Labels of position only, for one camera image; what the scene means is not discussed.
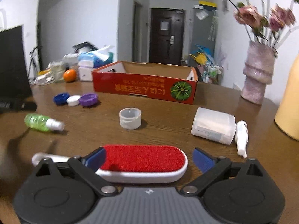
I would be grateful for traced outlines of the green spray bottle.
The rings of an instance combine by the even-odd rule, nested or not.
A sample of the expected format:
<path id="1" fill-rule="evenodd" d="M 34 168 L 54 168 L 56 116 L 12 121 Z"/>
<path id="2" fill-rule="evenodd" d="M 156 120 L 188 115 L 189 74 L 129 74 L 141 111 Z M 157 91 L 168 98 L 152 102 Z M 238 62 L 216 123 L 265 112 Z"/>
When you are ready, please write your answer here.
<path id="1" fill-rule="evenodd" d="M 29 113 L 24 118 L 24 123 L 27 127 L 37 131 L 59 131 L 64 130 L 65 124 L 62 121 L 50 118 L 45 115 Z"/>

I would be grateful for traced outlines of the blue bottle cap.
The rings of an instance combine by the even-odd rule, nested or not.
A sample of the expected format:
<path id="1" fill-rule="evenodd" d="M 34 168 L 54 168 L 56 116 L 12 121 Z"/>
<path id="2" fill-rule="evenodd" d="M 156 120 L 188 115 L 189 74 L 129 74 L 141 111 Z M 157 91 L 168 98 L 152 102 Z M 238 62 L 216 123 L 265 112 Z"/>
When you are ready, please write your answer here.
<path id="1" fill-rule="evenodd" d="M 70 94 L 65 92 L 65 93 L 60 93 L 57 94 L 54 98 L 53 98 L 53 102 L 57 105 L 57 106 L 61 106 L 61 105 L 65 105 L 67 103 L 67 99 L 70 97 Z"/>

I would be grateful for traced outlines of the red lint brush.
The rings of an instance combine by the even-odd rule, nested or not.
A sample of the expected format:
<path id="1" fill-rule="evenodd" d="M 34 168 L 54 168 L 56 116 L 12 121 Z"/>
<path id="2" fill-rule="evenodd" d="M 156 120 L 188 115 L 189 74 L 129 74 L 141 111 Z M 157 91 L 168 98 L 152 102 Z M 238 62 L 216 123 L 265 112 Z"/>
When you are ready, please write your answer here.
<path id="1" fill-rule="evenodd" d="M 186 172 L 186 154 L 174 146 L 105 145 L 104 164 L 96 172 L 106 181 L 125 184 L 173 183 Z"/>

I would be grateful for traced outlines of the translucent plastic box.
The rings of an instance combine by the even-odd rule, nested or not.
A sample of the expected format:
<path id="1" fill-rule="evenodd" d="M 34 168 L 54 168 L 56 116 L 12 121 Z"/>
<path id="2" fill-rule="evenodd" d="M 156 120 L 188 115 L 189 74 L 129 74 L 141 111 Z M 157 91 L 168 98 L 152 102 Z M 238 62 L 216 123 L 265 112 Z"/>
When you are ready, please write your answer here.
<path id="1" fill-rule="evenodd" d="M 235 116 L 199 107 L 191 134 L 224 145 L 230 145 L 236 132 Z"/>

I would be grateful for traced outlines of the white bottle cap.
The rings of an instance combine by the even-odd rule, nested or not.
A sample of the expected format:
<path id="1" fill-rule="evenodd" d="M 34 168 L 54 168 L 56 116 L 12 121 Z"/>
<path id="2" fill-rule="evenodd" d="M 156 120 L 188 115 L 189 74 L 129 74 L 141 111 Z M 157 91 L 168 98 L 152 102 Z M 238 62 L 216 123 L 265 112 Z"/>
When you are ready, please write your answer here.
<path id="1" fill-rule="evenodd" d="M 69 107 L 75 107 L 80 104 L 81 95 L 72 95 L 66 100 Z"/>

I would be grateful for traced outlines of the grey tape roll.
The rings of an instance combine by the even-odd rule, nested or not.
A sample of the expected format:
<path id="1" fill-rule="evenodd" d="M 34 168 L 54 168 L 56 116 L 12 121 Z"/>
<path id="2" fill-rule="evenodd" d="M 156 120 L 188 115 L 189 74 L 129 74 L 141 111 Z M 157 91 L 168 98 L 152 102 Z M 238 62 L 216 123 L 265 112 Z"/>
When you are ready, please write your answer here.
<path id="1" fill-rule="evenodd" d="M 120 126 L 126 130 L 135 130 L 141 126 L 142 112 L 138 108 L 125 108 L 119 112 Z"/>

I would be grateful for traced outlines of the purple bottle cap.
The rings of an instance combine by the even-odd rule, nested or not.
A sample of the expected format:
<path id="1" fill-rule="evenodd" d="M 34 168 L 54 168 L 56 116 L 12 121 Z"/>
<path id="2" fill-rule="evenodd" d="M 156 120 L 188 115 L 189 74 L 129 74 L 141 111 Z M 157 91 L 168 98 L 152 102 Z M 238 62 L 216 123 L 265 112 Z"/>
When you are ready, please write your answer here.
<path id="1" fill-rule="evenodd" d="M 98 103 L 98 95 L 95 93 L 87 93 L 79 98 L 79 103 L 83 107 L 91 107 Z"/>

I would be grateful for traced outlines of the orange fruit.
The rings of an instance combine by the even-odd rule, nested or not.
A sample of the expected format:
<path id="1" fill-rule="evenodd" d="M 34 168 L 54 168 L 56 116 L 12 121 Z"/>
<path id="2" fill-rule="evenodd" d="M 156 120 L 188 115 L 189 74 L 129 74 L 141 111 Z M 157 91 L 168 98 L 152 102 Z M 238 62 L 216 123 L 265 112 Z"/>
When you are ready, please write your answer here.
<path id="1" fill-rule="evenodd" d="M 74 69 L 68 69 L 63 74 L 63 79 L 66 83 L 74 82 L 76 81 L 76 78 L 77 78 L 77 73 Z"/>

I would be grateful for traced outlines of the black items on container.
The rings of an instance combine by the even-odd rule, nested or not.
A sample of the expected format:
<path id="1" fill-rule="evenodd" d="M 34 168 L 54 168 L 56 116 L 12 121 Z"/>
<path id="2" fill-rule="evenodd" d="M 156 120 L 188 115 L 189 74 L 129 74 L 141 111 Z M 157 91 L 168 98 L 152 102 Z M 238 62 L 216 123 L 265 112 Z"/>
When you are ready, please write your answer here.
<path id="1" fill-rule="evenodd" d="M 91 49 L 94 48 L 94 45 L 91 44 L 90 42 L 86 41 L 86 42 L 83 42 L 83 43 L 80 43 L 80 44 L 77 44 L 77 45 L 73 46 L 73 49 L 74 49 L 75 53 L 77 53 L 80 49 L 83 49 L 83 48 L 87 48 L 88 50 L 91 50 Z"/>

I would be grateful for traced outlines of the yellow container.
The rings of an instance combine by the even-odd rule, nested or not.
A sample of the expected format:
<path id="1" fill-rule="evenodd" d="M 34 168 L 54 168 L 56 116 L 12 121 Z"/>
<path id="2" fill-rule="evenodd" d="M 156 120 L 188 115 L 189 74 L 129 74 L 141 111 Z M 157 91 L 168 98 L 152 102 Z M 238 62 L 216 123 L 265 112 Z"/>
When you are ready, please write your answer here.
<path id="1" fill-rule="evenodd" d="M 299 61 L 298 56 L 290 69 L 286 89 L 275 115 L 277 126 L 289 137 L 298 141 L 299 120 Z"/>

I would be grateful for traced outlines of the red cardboard box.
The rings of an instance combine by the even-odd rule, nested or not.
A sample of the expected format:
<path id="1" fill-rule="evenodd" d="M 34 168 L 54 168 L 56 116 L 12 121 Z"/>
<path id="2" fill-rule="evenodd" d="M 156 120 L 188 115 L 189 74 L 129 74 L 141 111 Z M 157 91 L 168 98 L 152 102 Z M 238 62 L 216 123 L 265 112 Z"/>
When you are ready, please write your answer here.
<path id="1" fill-rule="evenodd" d="M 192 104 L 198 83 L 193 67 L 118 61 L 92 71 L 94 91 Z"/>

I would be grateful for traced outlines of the metal storage cart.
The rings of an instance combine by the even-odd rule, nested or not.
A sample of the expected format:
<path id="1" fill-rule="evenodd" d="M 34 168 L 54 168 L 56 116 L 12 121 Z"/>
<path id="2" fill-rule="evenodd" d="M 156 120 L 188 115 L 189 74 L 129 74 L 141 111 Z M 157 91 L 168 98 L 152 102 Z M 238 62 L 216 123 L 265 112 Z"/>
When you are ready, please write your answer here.
<path id="1" fill-rule="evenodd" d="M 221 85 L 223 70 L 221 66 L 206 64 L 201 68 L 201 79 L 204 83 Z"/>

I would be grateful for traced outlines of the blue tissue pack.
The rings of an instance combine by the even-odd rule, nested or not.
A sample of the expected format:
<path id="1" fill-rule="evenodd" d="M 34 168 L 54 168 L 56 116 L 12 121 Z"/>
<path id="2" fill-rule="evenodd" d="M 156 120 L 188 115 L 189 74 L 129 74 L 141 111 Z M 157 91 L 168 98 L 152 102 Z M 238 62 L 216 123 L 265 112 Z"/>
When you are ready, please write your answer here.
<path id="1" fill-rule="evenodd" d="M 81 53 L 78 56 L 78 66 L 87 68 L 98 68 L 113 62 L 114 46 L 105 46 L 98 50 Z"/>

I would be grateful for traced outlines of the pink textured vase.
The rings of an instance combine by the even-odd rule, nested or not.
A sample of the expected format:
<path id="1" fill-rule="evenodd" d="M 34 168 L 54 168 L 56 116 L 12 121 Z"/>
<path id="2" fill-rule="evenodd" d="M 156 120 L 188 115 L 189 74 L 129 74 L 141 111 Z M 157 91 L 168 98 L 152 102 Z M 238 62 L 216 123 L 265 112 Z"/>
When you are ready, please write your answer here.
<path id="1" fill-rule="evenodd" d="M 276 50 L 272 47 L 251 41 L 243 69 L 246 76 L 241 96 L 245 100 L 261 105 L 266 86 L 272 83 Z"/>

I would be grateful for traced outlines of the grey refrigerator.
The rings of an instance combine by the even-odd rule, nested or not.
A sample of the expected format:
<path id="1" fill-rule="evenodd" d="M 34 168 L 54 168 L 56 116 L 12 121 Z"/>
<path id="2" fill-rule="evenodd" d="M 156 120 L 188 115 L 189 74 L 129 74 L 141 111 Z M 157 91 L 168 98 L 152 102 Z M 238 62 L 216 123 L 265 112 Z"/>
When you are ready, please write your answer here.
<path id="1" fill-rule="evenodd" d="M 198 47 L 202 47 L 208 50 L 213 58 L 217 34 L 217 8 L 194 5 L 193 15 L 190 53 L 196 56 Z"/>

